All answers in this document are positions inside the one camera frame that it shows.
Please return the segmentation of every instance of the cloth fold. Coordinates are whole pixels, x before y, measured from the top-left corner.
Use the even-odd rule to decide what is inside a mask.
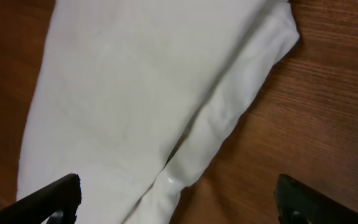
[[[17,199],[74,172],[83,192],[77,223],[122,223],[132,209],[126,223],[168,223],[180,190],[200,177],[297,39],[283,1],[58,0]]]

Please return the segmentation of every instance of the brown wood surface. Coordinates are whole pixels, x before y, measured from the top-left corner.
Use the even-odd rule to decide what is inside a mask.
[[[202,178],[179,223],[278,223],[287,173],[358,212],[358,0],[292,1],[301,33]],[[0,0],[0,208],[15,200],[52,0]]]

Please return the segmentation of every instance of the towel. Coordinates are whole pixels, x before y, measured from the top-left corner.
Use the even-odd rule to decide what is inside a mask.
[[[73,172],[77,223],[168,223],[297,40],[280,0],[57,0],[17,199]]]

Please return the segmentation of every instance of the wood grain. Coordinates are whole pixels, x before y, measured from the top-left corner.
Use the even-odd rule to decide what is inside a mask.
[[[278,223],[287,173],[358,212],[358,0],[292,1],[301,40],[272,70],[179,223]],[[25,120],[52,0],[0,0],[0,209],[14,202]]]

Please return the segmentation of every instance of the folded cloth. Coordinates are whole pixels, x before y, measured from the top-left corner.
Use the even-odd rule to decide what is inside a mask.
[[[279,0],[57,0],[17,199],[74,172],[77,223],[168,223],[297,39]]]

